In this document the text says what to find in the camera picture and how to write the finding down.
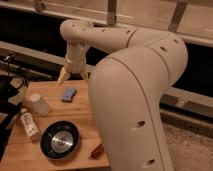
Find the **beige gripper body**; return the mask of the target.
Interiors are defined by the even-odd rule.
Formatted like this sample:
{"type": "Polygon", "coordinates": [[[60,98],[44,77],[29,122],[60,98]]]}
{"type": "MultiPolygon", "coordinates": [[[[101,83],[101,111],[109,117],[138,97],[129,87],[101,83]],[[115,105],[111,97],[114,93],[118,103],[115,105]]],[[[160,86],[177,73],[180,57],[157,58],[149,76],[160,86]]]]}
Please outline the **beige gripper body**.
{"type": "Polygon", "coordinates": [[[86,53],[89,47],[83,44],[67,44],[64,67],[70,73],[82,73],[86,70],[86,53]]]}

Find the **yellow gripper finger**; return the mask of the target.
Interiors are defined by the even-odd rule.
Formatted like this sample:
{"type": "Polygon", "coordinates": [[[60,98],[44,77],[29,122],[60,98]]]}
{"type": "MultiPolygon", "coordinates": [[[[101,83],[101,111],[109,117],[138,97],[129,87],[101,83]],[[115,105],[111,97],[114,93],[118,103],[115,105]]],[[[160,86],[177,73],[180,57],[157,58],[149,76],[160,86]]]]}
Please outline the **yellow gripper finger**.
{"type": "Polygon", "coordinates": [[[61,69],[60,75],[57,80],[57,85],[60,86],[62,85],[65,81],[67,81],[71,76],[71,73],[69,70],[65,67],[61,69]]]}
{"type": "Polygon", "coordinates": [[[89,76],[88,76],[87,70],[83,70],[83,71],[80,73],[80,75],[81,75],[81,77],[82,77],[84,80],[88,81],[89,76]]]}

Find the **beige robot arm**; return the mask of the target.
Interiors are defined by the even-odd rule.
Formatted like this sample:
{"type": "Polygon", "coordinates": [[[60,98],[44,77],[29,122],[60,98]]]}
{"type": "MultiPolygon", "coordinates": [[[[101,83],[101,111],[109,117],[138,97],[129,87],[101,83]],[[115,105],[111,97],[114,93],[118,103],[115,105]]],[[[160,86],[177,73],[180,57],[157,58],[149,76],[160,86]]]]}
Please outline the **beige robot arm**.
{"type": "Polygon", "coordinates": [[[88,48],[107,53],[92,70],[88,95],[112,171],[174,171],[159,105],[187,66],[184,41],[169,31],[71,19],[60,34],[67,51],[59,83],[85,70],[88,48]]]}

